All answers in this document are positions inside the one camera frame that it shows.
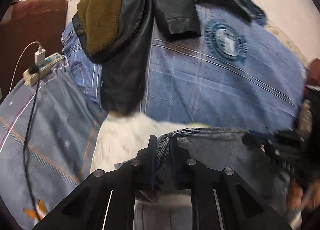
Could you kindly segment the person's right hand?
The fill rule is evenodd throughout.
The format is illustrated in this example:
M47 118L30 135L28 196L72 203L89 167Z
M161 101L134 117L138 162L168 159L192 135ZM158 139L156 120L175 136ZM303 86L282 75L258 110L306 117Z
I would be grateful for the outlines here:
M312 113L312 130L304 150L305 172L311 178L306 183L301 177L291 180L286 205L289 210L313 211L319 206L319 59L314 59L309 65L305 97L310 101Z

